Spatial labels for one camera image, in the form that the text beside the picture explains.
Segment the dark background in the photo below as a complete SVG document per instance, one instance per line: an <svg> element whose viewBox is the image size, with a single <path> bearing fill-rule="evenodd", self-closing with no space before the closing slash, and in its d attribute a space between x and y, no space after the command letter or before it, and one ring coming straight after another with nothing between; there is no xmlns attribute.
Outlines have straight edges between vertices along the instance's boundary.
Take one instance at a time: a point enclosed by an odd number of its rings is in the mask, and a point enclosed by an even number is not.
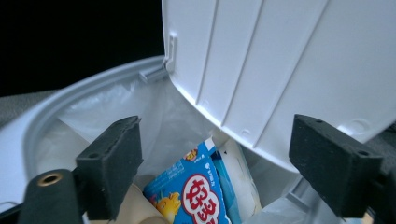
<svg viewBox="0 0 396 224"><path fill-rule="evenodd" d="M0 96L163 54L161 1L0 0Z"/></svg>

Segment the screw hole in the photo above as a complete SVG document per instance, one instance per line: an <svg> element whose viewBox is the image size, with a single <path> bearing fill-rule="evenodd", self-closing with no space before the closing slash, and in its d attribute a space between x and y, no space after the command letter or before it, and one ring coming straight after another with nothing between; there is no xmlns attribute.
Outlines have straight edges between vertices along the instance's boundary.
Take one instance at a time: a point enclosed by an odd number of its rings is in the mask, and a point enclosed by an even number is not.
<svg viewBox="0 0 396 224"><path fill-rule="evenodd" d="M41 187L46 187L49 185L53 185L62 179L62 175L59 173L49 174L41 177L38 180L37 185Z"/></svg>
<svg viewBox="0 0 396 224"><path fill-rule="evenodd" d="M88 158L94 159L94 158L98 158L99 154L98 153L91 153Z"/></svg>
<svg viewBox="0 0 396 224"><path fill-rule="evenodd" d="M368 152L366 152L366 151L359 151L358 152L359 154L361 154L362 156L368 156L368 155L370 155Z"/></svg>

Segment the snack bag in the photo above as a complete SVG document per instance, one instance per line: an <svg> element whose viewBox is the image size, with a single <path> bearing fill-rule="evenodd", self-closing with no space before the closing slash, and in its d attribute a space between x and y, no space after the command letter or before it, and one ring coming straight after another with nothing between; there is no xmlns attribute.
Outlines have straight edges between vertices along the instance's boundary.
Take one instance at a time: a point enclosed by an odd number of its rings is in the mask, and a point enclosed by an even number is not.
<svg viewBox="0 0 396 224"><path fill-rule="evenodd" d="M209 138L145 186L144 195L169 223L231 223L210 158L215 151Z"/></svg>

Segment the gray floor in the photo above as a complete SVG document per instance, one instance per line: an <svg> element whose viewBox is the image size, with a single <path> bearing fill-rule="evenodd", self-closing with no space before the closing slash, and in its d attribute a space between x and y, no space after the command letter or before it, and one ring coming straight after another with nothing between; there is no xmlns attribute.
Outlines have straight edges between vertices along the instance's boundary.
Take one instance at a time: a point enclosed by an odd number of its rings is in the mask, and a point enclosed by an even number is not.
<svg viewBox="0 0 396 224"><path fill-rule="evenodd" d="M0 97L0 129L41 100L56 91L40 91ZM368 141L366 145L384 155L382 170L387 173L396 165L396 123Z"/></svg>

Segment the red logo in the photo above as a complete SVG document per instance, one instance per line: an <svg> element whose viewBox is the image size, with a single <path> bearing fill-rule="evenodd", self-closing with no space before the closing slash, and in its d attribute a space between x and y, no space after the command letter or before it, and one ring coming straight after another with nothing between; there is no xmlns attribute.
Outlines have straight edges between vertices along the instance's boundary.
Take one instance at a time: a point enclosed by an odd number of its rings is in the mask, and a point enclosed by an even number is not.
<svg viewBox="0 0 396 224"><path fill-rule="evenodd" d="M192 175L184 184L183 206L195 224L219 222L219 198L203 175Z"/></svg>

